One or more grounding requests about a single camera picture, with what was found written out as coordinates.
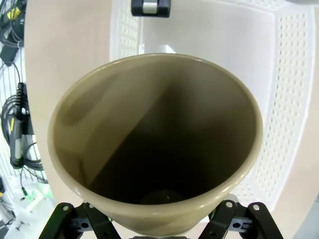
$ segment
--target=cup rim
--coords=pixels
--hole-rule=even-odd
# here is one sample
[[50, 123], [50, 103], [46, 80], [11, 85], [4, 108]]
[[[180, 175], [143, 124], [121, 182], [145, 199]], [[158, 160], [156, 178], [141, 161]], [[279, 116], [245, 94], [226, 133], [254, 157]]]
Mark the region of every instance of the cup rim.
[[[86, 187], [82, 186], [79, 182], [77, 182], [65, 170], [65, 168], [62, 166], [62, 163], [57, 157], [52, 136], [53, 136], [53, 131], [55, 128], [55, 122], [56, 122], [55, 119], [57, 117], [57, 114], [59, 113], [60, 106], [78, 85], [86, 81], [88, 78], [96, 74], [98, 71], [109, 68], [119, 62], [132, 61], [139, 58], [153, 58], [153, 57], [159, 57], [159, 56], [168, 57], [168, 58], [186, 58], [186, 59], [202, 62], [206, 65], [209, 65], [210, 67], [213, 67], [219, 71], [222, 71], [224, 74], [232, 78], [235, 83], [237, 83], [238, 87], [245, 92], [246, 96], [251, 101], [253, 109], [254, 109], [255, 117], [256, 117], [256, 134], [255, 134], [255, 140], [253, 142], [251, 150], [246, 160], [243, 162], [243, 164], [228, 179], [226, 179], [223, 183], [219, 184], [217, 187], [190, 199], [186, 199], [180, 202], [170, 203], [170, 204], [138, 205], [138, 204], [118, 202], [118, 201], [100, 196], [99, 194], [94, 193], [93, 191], [87, 189]], [[210, 61], [207, 61], [198, 57], [194, 57], [194, 56], [189, 56], [189, 55], [168, 54], [168, 53], [143, 54], [143, 55], [136, 55], [136, 56], [131, 56], [127, 58], [122, 58], [113, 62], [109, 62], [89, 72], [88, 74], [80, 78], [80, 80], [78, 80], [76, 83], [74, 83], [63, 95], [63, 97], [59, 100], [51, 116], [49, 129], [48, 129], [48, 149], [49, 149], [50, 158], [55, 170], [57, 171], [61, 179], [64, 181], [64, 183], [78, 196], [80, 196], [85, 201], [92, 203], [96, 208], [103, 208], [103, 211], [108, 211], [110, 212], [110, 214], [118, 214], [119, 213], [118, 208], [121, 208], [122, 212], [125, 212], [127, 216], [132, 216], [132, 217], [136, 217], [136, 215], [138, 215], [139, 217], [149, 217], [150, 215], [153, 215], [156, 217], [174, 216], [176, 215], [177, 211], [186, 212], [186, 211], [198, 210], [198, 209], [207, 207], [218, 200], [222, 201], [224, 196], [227, 195], [236, 185], [238, 185], [245, 178], [245, 176], [249, 173], [249, 171], [255, 164], [255, 161], [261, 149], [262, 140], [263, 140], [263, 122], [262, 122], [261, 112], [253, 94], [250, 92], [250, 90], [246, 87], [244, 83], [242, 83], [235, 75], [233, 75], [226, 69]]]

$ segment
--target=white plastic basket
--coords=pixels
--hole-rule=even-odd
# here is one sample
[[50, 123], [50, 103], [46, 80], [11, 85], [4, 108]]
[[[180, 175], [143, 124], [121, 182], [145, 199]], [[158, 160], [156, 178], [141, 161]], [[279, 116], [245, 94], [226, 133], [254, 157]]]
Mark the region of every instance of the white plastic basket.
[[314, 8], [284, 0], [172, 0], [171, 17], [138, 18], [131, 0], [114, 0], [111, 59], [183, 53], [239, 77], [264, 120], [264, 142], [251, 173], [233, 190], [243, 205], [272, 211], [285, 185], [307, 119], [315, 63]]

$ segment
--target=yellow label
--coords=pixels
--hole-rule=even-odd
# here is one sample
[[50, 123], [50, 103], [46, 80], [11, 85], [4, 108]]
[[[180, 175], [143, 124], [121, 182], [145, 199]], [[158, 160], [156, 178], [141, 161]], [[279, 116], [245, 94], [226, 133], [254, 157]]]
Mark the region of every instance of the yellow label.
[[14, 118], [11, 120], [11, 131], [13, 131], [13, 125], [14, 125]]
[[7, 16], [10, 20], [15, 20], [19, 15], [20, 15], [21, 11], [19, 10], [19, 8], [15, 8], [12, 9], [10, 12], [8, 12]]

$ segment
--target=wire rack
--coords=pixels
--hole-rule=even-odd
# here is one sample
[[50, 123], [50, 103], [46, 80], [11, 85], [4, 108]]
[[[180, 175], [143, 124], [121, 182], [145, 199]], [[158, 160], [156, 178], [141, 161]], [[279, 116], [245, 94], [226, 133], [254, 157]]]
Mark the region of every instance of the wire rack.
[[[15, 0], [6, 2], [6, 9], [9, 9], [12, 6], [13, 1]], [[17, 70], [19, 71], [21, 81], [26, 82], [25, 66], [24, 66], [24, 48], [18, 51], [14, 63], [16, 64]], [[9, 98], [11, 95], [16, 94], [16, 88], [19, 82], [17, 70], [15, 69], [13, 65], [10, 67], [7, 67], [6, 65], [4, 65], [2, 69], [0, 70], [1, 111], [6, 99]], [[32, 142], [36, 142], [34, 135], [24, 135], [23, 137], [24, 137], [23, 142], [25, 144], [25, 147], [30, 145]], [[36, 144], [30, 148], [27, 157], [32, 160], [40, 159], [40, 154]], [[19, 170], [13, 169], [9, 159], [10, 159], [10, 148], [3, 134], [0, 133], [0, 176], [3, 180], [4, 186], [6, 189], [6, 194], [5, 194], [5, 197], [3, 198], [4, 201], [11, 201], [11, 199], [13, 198], [13, 190], [10, 187], [9, 178], [11, 177], [20, 178], [20, 172], [21, 172], [21, 169]], [[28, 168], [25, 168], [22, 171], [22, 180], [24, 181], [27, 180], [30, 182], [41, 182], [41, 180], [39, 180], [38, 177], [46, 179], [46, 175], [44, 171], [35, 171]]]

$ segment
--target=cup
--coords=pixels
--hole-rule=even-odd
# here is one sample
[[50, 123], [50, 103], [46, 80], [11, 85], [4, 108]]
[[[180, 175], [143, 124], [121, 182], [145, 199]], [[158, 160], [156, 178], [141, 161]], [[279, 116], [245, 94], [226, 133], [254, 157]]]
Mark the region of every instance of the cup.
[[48, 145], [63, 181], [137, 233], [185, 232], [247, 175], [262, 142], [247, 87], [222, 67], [180, 54], [120, 59], [60, 100]]

